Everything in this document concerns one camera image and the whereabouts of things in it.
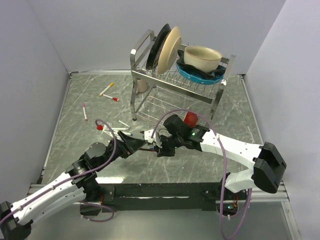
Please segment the black marker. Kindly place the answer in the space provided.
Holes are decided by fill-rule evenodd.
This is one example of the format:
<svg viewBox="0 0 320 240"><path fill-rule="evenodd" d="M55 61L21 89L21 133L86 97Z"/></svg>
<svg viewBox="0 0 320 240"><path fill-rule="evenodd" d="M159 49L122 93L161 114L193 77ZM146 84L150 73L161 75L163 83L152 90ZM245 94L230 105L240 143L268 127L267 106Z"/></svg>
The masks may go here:
<svg viewBox="0 0 320 240"><path fill-rule="evenodd" d="M126 128L131 129L131 126L130 126L130 125L128 125L127 123L125 123L125 122L123 122L123 121L121 121L121 120L118 120L118 122L119 122L120 124L122 124L122 125L126 126Z"/></svg>

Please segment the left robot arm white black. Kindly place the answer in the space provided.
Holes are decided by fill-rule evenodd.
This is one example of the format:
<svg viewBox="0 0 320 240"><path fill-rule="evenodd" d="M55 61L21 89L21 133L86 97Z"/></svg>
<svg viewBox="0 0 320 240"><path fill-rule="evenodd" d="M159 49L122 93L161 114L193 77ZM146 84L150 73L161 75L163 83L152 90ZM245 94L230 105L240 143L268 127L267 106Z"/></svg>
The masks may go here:
<svg viewBox="0 0 320 240"><path fill-rule="evenodd" d="M33 194L0 205L0 230L6 240L24 240L39 220L81 201L93 201L100 193L97 172L117 158L128 158L145 145L145 140L120 132L108 145L96 142L55 180Z"/></svg>

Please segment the dark red marker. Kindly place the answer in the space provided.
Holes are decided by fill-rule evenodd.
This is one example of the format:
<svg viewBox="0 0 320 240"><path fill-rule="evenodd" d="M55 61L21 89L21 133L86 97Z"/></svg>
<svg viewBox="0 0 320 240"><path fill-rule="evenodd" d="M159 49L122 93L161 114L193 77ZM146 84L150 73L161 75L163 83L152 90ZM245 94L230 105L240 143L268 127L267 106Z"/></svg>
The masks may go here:
<svg viewBox="0 0 320 240"><path fill-rule="evenodd" d="M144 152L155 152L155 150L152 148L152 149L150 149L150 148L140 148L139 149L140 151L144 151Z"/></svg>

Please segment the red cap marker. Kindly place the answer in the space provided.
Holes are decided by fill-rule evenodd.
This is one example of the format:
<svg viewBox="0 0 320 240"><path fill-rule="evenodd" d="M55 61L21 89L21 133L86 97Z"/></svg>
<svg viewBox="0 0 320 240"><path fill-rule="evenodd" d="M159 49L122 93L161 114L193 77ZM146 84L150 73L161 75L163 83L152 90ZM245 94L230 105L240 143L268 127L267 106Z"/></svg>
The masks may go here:
<svg viewBox="0 0 320 240"><path fill-rule="evenodd" d="M114 101L116 101L116 102L119 102L119 101L120 101L118 98L112 97L112 96L109 96L109 95L106 95L106 94L103 94L102 96L105 97L105 98L108 98L108 99L112 99L112 100L114 100Z"/></svg>

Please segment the light blue cap marker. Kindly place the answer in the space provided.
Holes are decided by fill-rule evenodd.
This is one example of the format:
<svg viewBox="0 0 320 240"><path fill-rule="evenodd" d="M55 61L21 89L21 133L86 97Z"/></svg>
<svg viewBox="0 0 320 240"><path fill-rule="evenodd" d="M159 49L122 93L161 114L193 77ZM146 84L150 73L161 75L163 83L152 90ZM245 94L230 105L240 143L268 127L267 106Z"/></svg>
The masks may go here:
<svg viewBox="0 0 320 240"><path fill-rule="evenodd" d="M123 134L125 134L126 136L133 136L133 134L132 133L130 133L130 132L122 132Z"/></svg>

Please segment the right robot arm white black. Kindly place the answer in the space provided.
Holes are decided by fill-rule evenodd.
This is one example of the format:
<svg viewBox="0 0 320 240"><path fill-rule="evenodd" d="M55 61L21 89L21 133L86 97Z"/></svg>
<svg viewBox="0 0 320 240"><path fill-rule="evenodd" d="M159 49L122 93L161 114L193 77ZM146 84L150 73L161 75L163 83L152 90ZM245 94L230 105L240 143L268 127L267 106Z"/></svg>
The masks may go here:
<svg viewBox="0 0 320 240"><path fill-rule="evenodd" d="M148 143L154 145L159 157L174 156L177 148L186 147L224 156L247 168L225 174L225 183L218 188L222 198L230 199L236 193L251 188L259 188L269 194L278 191L287 164L273 143L246 143L214 133L205 126L190 127L176 114L168 117L163 125L168 136L153 131L150 136L145 137Z"/></svg>

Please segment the yellow cap marker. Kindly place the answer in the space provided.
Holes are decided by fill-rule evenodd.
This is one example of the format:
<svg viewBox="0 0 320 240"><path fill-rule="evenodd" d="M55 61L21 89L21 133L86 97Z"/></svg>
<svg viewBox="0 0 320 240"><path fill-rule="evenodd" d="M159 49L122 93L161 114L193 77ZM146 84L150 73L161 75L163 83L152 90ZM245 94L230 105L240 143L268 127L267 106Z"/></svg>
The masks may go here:
<svg viewBox="0 0 320 240"><path fill-rule="evenodd" d="M108 89L110 89L112 86L114 85L114 83L110 83L100 94L99 96L101 97Z"/></svg>

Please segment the pink cap marker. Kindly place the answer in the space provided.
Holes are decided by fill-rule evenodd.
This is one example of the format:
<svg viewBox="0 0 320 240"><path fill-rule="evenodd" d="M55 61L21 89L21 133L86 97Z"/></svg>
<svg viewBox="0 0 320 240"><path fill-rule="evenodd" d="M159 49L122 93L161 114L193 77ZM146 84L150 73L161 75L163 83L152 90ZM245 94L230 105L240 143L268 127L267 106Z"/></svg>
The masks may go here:
<svg viewBox="0 0 320 240"><path fill-rule="evenodd" d="M86 113L86 105L85 105L85 103L82 104L82 110L83 110L84 120L87 122L88 121L88 117L87 117L87 113Z"/></svg>

